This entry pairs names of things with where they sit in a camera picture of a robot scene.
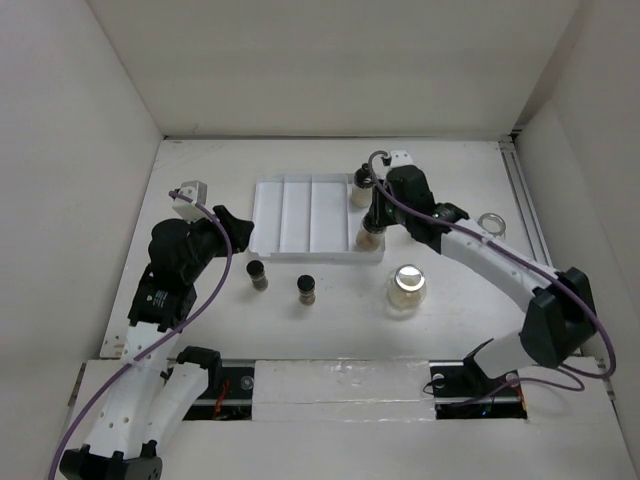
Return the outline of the black-cap bottle tan powder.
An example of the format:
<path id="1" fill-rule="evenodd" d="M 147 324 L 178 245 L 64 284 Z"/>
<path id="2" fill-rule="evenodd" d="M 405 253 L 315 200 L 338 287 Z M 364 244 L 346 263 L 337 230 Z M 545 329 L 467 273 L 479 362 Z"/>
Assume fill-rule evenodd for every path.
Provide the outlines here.
<path id="1" fill-rule="evenodd" d="M 362 251 L 376 251 L 381 247 L 385 234 L 385 228 L 369 228 L 362 223 L 355 238 L 356 246 Z"/>

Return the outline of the black-cap bottle white powder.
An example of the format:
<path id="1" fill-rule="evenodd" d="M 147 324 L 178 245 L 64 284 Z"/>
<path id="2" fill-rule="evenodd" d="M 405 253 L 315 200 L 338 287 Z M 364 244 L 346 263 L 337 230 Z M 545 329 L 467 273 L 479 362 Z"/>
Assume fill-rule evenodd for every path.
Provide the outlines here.
<path id="1" fill-rule="evenodd" d="M 358 208 L 367 208 L 372 200 L 373 180 L 367 168 L 359 168 L 353 178 L 351 203 Z"/>

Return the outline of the round glass jar silver lid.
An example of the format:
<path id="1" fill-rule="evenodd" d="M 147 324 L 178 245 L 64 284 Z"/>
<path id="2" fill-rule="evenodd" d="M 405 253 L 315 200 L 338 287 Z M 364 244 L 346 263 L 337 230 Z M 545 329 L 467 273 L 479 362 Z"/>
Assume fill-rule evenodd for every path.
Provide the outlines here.
<path id="1" fill-rule="evenodd" d="M 426 298 L 426 277 L 414 264 L 400 265 L 389 273 L 385 292 L 387 309 L 392 315 L 411 316 Z"/>

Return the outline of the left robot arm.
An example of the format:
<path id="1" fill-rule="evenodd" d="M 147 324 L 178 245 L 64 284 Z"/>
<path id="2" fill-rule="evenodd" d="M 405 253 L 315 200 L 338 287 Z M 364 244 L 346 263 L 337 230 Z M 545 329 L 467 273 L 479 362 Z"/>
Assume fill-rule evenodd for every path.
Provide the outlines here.
<path id="1" fill-rule="evenodd" d="M 161 448 L 198 396 L 222 387 L 219 352 L 187 347 L 175 367 L 168 356 L 201 313 L 195 282 L 214 258 L 230 263 L 249 245 L 253 222 L 224 206 L 195 200 L 156 224 L 149 263 L 128 314 L 122 365 L 68 427 L 48 476 L 67 479 L 158 479 Z"/>

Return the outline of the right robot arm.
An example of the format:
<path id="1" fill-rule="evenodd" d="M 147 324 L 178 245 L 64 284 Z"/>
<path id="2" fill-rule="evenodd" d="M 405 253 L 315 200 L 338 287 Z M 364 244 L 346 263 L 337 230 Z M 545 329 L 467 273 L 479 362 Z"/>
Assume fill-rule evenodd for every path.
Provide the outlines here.
<path id="1" fill-rule="evenodd" d="M 519 328 L 464 357 L 457 376 L 466 402 L 512 387 L 508 374 L 530 366 L 555 370 L 573 380 L 571 390 L 583 390 L 587 372 L 565 361 L 601 325 L 582 271 L 537 263 L 491 236 L 463 209 L 436 202 L 424 172 L 413 164 L 393 166 L 380 178 L 366 162 L 355 181 L 372 191 L 359 231 L 361 248 L 376 246 L 389 227 L 401 226 L 414 241 L 474 271 L 523 311 Z"/>

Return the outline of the small black-lid spice jar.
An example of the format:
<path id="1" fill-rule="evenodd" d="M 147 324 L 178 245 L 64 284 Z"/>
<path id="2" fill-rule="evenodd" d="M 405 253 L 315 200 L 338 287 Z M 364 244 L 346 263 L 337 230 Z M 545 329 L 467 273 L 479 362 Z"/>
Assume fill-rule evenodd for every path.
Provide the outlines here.
<path id="1" fill-rule="evenodd" d="M 264 264 L 260 260 L 251 260 L 246 265 L 246 272 L 250 277 L 253 287 L 258 291 L 268 288 L 268 279 Z"/>

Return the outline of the white divided organizer tray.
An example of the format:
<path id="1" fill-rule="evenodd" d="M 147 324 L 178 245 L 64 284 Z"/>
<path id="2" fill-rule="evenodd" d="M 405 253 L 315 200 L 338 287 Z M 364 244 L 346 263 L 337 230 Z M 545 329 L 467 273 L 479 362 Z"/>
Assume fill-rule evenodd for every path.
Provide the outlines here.
<path id="1" fill-rule="evenodd" d="M 284 174 L 255 184 L 249 251 L 262 261 L 375 264 L 385 245 L 364 251 L 356 235 L 366 213 L 351 202 L 353 176 Z"/>

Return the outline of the small brown spice jar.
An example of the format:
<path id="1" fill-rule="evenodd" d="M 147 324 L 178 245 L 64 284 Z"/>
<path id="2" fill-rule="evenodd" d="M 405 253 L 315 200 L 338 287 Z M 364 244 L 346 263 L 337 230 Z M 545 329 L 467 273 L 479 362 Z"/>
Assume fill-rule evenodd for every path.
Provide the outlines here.
<path id="1" fill-rule="evenodd" d="M 315 302 L 315 279 L 311 275 L 301 275 L 297 279 L 297 288 L 299 292 L 299 301 L 303 305 L 312 305 Z"/>

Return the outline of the white foam front block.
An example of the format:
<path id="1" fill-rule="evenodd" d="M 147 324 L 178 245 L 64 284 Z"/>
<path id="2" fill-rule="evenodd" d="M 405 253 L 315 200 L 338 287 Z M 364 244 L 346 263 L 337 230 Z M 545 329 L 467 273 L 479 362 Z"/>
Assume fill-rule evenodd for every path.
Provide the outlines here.
<path id="1" fill-rule="evenodd" d="M 278 360 L 255 366 L 252 419 L 261 422 L 428 422 L 425 360 Z"/>

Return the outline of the aluminium rail right side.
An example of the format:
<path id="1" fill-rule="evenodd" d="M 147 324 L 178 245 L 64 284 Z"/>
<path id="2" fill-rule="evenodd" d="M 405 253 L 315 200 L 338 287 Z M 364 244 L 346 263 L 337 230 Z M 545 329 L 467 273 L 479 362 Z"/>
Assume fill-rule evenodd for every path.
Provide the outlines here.
<path id="1" fill-rule="evenodd" d="M 524 225 L 526 237 L 533 258 L 545 265 L 553 262 L 544 238 L 535 206 L 529 192 L 523 169 L 521 167 L 515 142 L 511 135 L 504 135 L 498 141 L 499 151 L 511 184 L 519 215 Z"/>

